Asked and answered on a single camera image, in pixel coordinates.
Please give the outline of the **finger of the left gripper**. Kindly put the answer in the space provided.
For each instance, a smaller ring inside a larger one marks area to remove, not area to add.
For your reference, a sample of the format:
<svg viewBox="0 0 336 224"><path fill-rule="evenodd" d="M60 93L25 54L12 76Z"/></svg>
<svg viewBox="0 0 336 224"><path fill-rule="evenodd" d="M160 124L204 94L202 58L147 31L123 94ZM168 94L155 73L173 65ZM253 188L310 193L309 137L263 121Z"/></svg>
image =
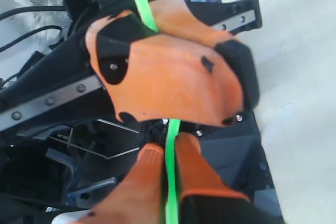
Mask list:
<svg viewBox="0 0 336 224"><path fill-rule="evenodd" d="M215 30L199 21L184 0L155 0L150 9L158 30L167 34L182 35L229 35L223 30Z"/></svg>
<svg viewBox="0 0 336 224"><path fill-rule="evenodd" d="M223 127L259 102L251 50L231 33L167 34L123 11L93 22L85 45L119 121Z"/></svg>

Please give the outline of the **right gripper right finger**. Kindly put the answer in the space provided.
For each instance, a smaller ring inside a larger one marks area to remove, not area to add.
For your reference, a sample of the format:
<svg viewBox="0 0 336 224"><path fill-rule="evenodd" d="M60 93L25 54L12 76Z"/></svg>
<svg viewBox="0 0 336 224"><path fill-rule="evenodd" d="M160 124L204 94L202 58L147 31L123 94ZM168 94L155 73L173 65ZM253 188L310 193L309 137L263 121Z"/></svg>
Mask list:
<svg viewBox="0 0 336 224"><path fill-rule="evenodd" d="M201 154L197 138L179 133L175 156L180 179L181 223L284 223L255 207L250 199L225 185Z"/></svg>

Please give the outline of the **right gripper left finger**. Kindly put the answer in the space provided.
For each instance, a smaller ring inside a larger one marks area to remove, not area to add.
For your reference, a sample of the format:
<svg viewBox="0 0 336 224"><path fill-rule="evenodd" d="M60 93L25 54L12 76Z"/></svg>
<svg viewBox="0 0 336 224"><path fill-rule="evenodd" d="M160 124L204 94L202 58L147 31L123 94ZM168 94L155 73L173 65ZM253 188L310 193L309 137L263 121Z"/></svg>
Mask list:
<svg viewBox="0 0 336 224"><path fill-rule="evenodd" d="M146 144L124 180L75 223L160 223L164 150Z"/></svg>

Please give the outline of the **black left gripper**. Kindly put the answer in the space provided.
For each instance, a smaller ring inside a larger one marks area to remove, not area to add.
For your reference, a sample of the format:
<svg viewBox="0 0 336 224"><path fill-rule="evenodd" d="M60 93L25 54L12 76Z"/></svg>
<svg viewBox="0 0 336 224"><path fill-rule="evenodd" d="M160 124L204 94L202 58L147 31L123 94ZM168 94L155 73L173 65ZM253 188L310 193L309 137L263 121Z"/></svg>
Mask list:
<svg viewBox="0 0 336 224"><path fill-rule="evenodd" d="M65 6L55 6L53 10L66 10L73 18L66 36L49 52L26 65L15 82L1 90L3 132L24 132L108 115L116 118L112 101L90 64L85 36L96 20L123 11L134 13L142 22L135 1L64 1ZM184 2L199 21L235 38L238 33L259 29L263 24L259 0Z"/></svg>

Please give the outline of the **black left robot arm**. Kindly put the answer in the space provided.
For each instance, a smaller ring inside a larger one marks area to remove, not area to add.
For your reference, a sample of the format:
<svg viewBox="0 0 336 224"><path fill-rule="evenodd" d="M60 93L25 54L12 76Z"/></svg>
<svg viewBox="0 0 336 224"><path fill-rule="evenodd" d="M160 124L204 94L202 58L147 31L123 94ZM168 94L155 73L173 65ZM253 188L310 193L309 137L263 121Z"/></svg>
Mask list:
<svg viewBox="0 0 336 224"><path fill-rule="evenodd" d="M235 189L253 197L258 186L257 161L246 133L233 148L239 117L255 121L259 101L256 68L250 49L236 35L262 27L259 0L198 3L184 0L146 0L154 28L143 22L134 0L25 0L28 7L1 14L21 14L31 26L57 29L48 53L35 52L13 84L1 83L1 140L18 141L31 150L12 173L32 182L39 168L68 175L60 198L75 203L77 174L83 163L77 152L33 140L55 134L61 126L91 123L102 116L125 122L150 123L163 134L160 119L180 119L183 127L224 142L207 145L213 161L225 155L232 173L221 174Z"/></svg>

